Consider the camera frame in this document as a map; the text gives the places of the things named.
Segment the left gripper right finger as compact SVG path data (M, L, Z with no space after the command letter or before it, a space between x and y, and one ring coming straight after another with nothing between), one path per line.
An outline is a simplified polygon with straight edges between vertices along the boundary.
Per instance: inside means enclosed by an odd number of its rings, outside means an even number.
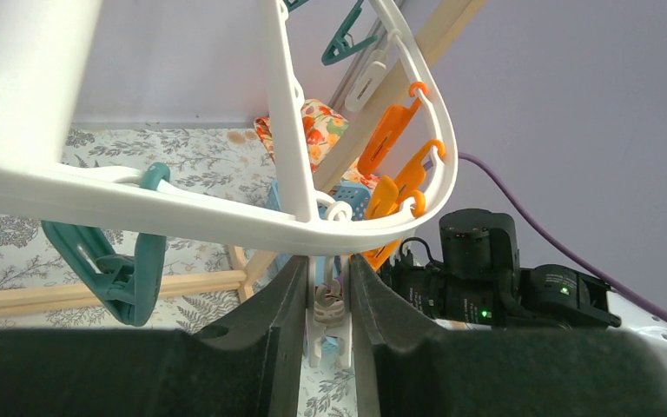
M626 331L449 330L350 260L361 416L667 416L667 370Z

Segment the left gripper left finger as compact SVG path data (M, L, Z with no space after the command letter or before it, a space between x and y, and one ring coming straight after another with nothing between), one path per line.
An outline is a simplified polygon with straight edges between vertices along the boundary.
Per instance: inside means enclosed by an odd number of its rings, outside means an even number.
M293 416L308 260L195 334L0 330L0 416Z

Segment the white clothespin clip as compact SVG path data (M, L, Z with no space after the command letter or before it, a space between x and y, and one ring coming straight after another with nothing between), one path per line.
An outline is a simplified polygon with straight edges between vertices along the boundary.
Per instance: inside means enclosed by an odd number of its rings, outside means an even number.
M319 259L320 257L309 257L307 267L306 339L309 366L319 366L322 342L326 337L333 337L337 340L338 366L350 368L353 341L349 293L350 257L339 256L338 275L334 275L333 256L324 257L322 275L318 270Z

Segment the light blue plastic basket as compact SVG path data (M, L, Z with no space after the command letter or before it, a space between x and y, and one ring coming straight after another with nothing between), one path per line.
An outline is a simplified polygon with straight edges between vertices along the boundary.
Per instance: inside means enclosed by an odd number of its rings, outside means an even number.
M340 184L334 186L328 194L335 201L346 202L352 207L353 214L350 216L352 221L364 220L365 211L372 194L369 188L355 182L340 182ZM280 197L276 179L274 179L271 183L265 207L274 211L280 211ZM320 218L325 220L327 206L325 204L318 203L318 210ZM278 270L282 270L290 258L290 254L280 253L275 257L274 264ZM325 256L319 256L316 258L316 266L318 269L317 274L319 275L318 278L322 278L321 275L324 273L323 268L325 267L325 259Z

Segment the wooden drying rack frame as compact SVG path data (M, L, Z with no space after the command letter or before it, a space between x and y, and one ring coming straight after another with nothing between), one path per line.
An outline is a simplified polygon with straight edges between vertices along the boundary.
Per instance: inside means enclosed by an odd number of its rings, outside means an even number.
M303 90L294 75L282 1L260 1L264 80L275 142L280 211L178 189L166 180L144 189L139 169L78 168L61 161L102 5L98 1L0 1L0 214L103 229L221 242L295 255L349 255L377 248L431 219L457 179L457 140L430 72L481 8L479 1L444 1L429 24L413 34L399 7L375 1L380 21L398 43L400 63L378 87L361 119L346 132L339 169L357 156L356 132L406 82L423 82L421 98L435 143L434 174L422 199L400 202L377 220L322 220L322 192L310 169L300 109Z

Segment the white round clip hanger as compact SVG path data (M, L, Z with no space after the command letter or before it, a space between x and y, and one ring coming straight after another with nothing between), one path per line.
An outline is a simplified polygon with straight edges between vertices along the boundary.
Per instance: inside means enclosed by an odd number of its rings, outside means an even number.
M458 170L450 118L426 108L435 144L426 188L380 219L320 218L302 131L300 88L268 3L278 130L269 154L250 129L73 133L71 123L102 5L0 1L0 216L170 236L294 255L344 255L392 242L446 203Z

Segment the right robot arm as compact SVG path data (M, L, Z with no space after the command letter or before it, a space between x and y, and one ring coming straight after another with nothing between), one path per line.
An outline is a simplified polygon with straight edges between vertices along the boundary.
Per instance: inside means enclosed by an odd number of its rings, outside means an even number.
M632 332L667 368L667 321L611 284L558 264L519 264L514 220L482 208L439 220L442 258L420 266L413 253L379 270L381 280L431 319L489 328L595 328Z

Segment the teal clothespin clip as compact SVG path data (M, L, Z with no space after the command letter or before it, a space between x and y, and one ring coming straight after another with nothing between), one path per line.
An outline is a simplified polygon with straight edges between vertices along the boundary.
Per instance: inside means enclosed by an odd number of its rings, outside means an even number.
M41 221L43 232L89 291L121 323L147 323L162 283L167 237L139 234L132 256L116 253L100 228Z

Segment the orange clothespin clip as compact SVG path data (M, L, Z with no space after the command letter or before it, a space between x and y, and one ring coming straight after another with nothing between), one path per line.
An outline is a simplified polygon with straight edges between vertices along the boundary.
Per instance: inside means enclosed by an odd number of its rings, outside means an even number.
M357 170L361 175L372 175L384 161L420 108L421 98L427 98L427 93L428 88L425 83L412 83L408 89L408 94L413 99L412 103L409 106L394 104L386 109L359 157Z

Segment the floral orange cloth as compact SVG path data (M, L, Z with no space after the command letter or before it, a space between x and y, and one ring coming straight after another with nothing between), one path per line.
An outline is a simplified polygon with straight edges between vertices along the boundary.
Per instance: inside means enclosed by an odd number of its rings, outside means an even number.
M300 110L300 114L310 168L315 172L346 132L349 121L317 99L307 99ZM270 117L257 117L254 120L254 129L264 148L275 161L275 144ZM357 169L358 161L358 158L354 160L341 177L341 180L343 182L359 183L370 190L374 190L380 178L375 174L362 175Z

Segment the floral patterned table mat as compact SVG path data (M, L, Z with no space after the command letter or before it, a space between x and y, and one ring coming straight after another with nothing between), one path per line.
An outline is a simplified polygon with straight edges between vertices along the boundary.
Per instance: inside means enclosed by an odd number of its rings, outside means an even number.
M0 133L0 329L40 312L45 328L192 334L259 299L238 295L239 268L209 287L233 246L299 250L314 281L329 227L267 210L273 173L248 129Z

